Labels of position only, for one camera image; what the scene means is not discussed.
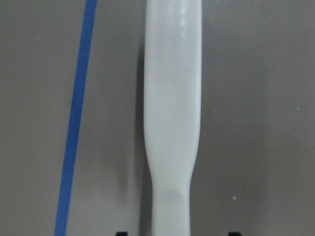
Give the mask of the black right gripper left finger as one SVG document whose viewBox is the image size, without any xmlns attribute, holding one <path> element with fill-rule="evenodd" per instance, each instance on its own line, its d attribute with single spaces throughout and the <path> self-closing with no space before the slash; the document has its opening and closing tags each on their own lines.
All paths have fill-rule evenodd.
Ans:
<svg viewBox="0 0 315 236">
<path fill-rule="evenodd" d="M 117 232 L 116 236 L 127 236 L 127 232 Z"/>
</svg>

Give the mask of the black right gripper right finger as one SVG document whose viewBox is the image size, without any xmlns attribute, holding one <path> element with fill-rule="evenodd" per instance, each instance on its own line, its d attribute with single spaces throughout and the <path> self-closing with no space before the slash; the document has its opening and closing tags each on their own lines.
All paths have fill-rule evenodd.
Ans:
<svg viewBox="0 0 315 236">
<path fill-rule="evenodd" d="M 229 232 L 228 236 L 240 236 L 240 232 Z"/>
</svg>

